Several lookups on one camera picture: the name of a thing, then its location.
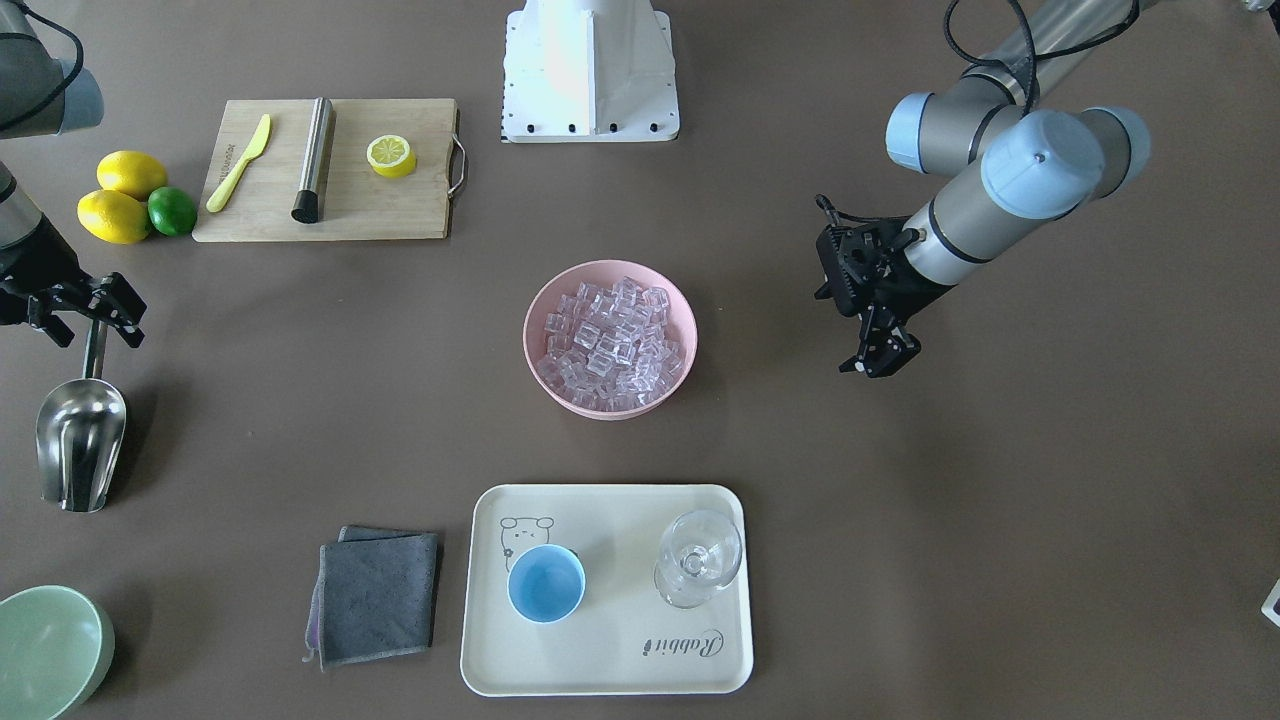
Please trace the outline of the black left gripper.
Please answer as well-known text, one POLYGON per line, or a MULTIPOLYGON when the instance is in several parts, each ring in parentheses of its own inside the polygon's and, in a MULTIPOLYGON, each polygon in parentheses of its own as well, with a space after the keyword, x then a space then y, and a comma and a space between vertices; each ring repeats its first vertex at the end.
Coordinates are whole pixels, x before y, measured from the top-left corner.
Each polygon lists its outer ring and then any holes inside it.
POLYGON ((906 251, 924 234, 906 225, 905 217, 855 217, 822 193, 815 204, 828 220, 815 242, 826 277, 815 299, 832 300, 841 315, 861 323, 858 350, 838 372, 890 377, 922 351, 904 328, 908 320, 950 287, 927 279, 908 260, 906 251))

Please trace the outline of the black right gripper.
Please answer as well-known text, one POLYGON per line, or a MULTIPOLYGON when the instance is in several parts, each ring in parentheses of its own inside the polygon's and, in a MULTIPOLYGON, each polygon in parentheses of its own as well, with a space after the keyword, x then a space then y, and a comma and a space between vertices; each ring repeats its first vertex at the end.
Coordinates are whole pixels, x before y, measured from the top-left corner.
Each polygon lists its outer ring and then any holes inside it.
POLYGON ((3 325, 28 323, 58 347, 67 348, 76 333, 56 311, 73 309, 114 328, 131 348, 143 343, 140 323, 147 304, 132 283, 118 272, 92 281, 81 269, 76 251, 51 224, 37 224, 18 234, 4 231, 1 256, 3 325), (29 299, 46 295, 56 284, 68 292, 63 301, 29 299))

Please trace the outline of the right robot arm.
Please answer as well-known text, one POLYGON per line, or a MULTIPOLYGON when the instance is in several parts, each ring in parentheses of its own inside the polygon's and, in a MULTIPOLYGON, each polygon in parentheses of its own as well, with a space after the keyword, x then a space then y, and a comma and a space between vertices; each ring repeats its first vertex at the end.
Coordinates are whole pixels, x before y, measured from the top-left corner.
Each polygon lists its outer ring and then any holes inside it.
MULTIPOLYGON (((101 123, 101 88, 79 38, 24 1, 1 4, 1 136, 64 135, 101 123)), ((67 347, 74 332, 59 316, 78 313, 111 327, 132 348, 145 333, 145 301, 119 273, 86 273, 49 217, 1 168, 3 324, 29 325, 67 347)))

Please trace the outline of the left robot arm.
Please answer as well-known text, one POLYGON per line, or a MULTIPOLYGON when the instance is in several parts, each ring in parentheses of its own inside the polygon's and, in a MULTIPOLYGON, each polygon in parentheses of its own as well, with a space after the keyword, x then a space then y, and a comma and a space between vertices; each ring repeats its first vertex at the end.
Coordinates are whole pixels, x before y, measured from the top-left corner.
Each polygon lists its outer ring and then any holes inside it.
POLYGON ((966 70, 943 94, 911 94, 884 133, 890 158, 946 186, 909 217, 863 218, 815 197, 828 223, 815 242, 815 292, 860 320, 841 365, 896 373, 922 348, 908 320, 1041 225, 1107 197, 1149 160, 1146 123, 1125 108, 1079 113, 1038 101, 1101 44, 1128 29, 1144 1, 1012 3, 1018 31, 996 50, 961 51, 966 70))

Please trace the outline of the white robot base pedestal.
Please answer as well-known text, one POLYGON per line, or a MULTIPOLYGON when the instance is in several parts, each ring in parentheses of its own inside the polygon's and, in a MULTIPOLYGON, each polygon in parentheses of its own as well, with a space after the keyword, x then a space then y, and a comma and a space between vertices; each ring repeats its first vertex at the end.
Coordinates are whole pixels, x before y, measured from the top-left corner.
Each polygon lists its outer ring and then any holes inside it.
POLYGON ((649 1, 526 1, 506 18, 500 140, 678 137, 669 15, 649 1))

